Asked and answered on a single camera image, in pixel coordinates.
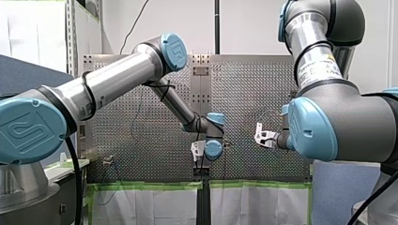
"white wall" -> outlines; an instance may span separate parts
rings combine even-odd
[[[103,0],[104,53],[119,52],[144,1]],[[221,0],[221,53],[288,54],[277,39],[279,12],[284,2]],[[363,93],[380,91],[389,85],[389,66],[392,66],[389,31],[393,0],[358,2],[365,13],[366,33],[355,53],[350,80]],[[180,34],[189,53],[214,52],[213,16],[214,0],[149,1],[124,53],[130,53],[139,42],[165,32]]]
[[[363,42],[357,47],[349,80],[362,93],[388,87],[390,54],[390,4],[393,0],[358,0],[366,19]]]
[[[104,53],[119,53],[145,0],[103,0],[102,36]],[[214,49],[213,0],[149,1],[130,35],[124,53],[131,53],[138,43],[163,33],[181,35],[190,53],[207,53]]]

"black pole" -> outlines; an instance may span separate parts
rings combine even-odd
[[[220,54],[220,0],[215,0],[215,11],[214,11],[214,21],[215,21],[215,35],[216,35],[216,54]]]

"perforated metal panel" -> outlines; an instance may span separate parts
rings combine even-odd
[[[87,55],[84,70],[102,68],[122,57]],[[188,104],[190,71],[186,67],[167,76]],[[86,146],[93,159],[89,182],[192,180],[191,134],[182,131],[178,120],[148,87],[136,87],[98,111],[86,131]],[[110,169],[102,162],[109,156],[115,156]]]
[[[309,181],[309,161],[297,152],[267,150],[254,141],[257,122],[281,130],[281,107],[296,90],[288,56],[211,57],[211,110],[226,116],[225,138],[232,143],[216,161],[215,179]]]
[[[84,70],[102,68],[121,57],[88,55]],[[253,138],[258,121],[263,122],[263,128],[281,129],[281,107],[289,101],[290,91],[297,88],[292,79],[291,58],[249,55],[210,58],[211,91],[207,93],[210,93],[211,110],[225,113],[225,138],[232,143],[211,165],[211,177],[309,181],[310,161],[295,152],[261,148]],[[167,78],[188,104],[192,101],[191,85],[200,92],[202,87],[210,88],[208,83],[191,83],[191,65]],[[141,94],[141,112],[136,117]],[[172,113],[149,88],[137,87],[98,111],[87,123],[86,151],[94,159],[88,180],[192,180],[190,148],[194,136],[181,130]],[[115,156],[115,166],[109,170],[102,163],[108,156]]]

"light blue end cap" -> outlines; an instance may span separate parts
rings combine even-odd
[[[224,125],[225,124],[225,115],[223,113],[218,113],[218,112],[209,112],[207,114],[207,119],[211,120],[212,122],[218,124],[218,125]]]
[[[206,142],[205,154],[210,160],[215,160],[222,155],[222,144],[217,140]]]
[[[383,93],[389,93],[398,96],[398,87],[387,88],[386,90],[383,91]]]
[[[289,113],[289,105],[282,106],[282,115],[286,115]]]
[[[0,163],[28,164],[45,159],[61,146],[66,133],[64,116],[46,101],[0,101]]]
[[[337,157],[338,144],[333,126],[310,99],[298,97],[290,102],[289,129],[291,143],[303,157],[323,161]]]
[[[187,49],[181,37],[176,34],[161,36],[161,52],[172,71],[179,71],[187,64]]]

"label sticker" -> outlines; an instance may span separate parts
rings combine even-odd
[[[325,55],[324,59],[308,62],[298,70],[298,83],[301,88],[318,81],[342,78],[342,73],[330,54]]]

